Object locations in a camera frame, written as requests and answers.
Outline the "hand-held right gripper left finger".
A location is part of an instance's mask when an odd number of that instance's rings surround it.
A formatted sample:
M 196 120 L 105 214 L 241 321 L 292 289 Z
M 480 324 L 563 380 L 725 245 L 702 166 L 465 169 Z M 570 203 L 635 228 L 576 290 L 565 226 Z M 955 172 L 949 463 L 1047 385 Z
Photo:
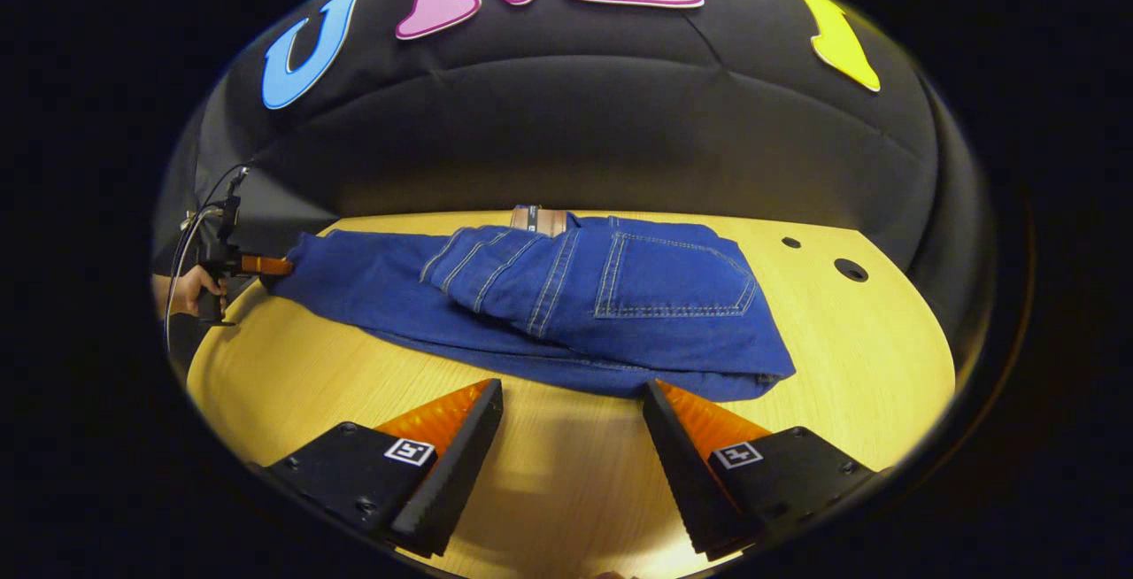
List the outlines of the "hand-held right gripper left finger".
M 505 410 L 482 380 L 368 428 L 340 422 L 264 467 L 264 478 L 381 545 L 445 554 Z

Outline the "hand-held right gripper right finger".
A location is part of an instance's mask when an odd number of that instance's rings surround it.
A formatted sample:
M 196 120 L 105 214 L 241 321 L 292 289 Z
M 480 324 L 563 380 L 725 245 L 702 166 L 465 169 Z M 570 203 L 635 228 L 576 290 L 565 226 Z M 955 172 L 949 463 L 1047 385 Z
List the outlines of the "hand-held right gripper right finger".
M 695 552 L 753 553 L 813 529 L 886 482 L 812 429 L 770 431 L 655 380 L 644 422 Z

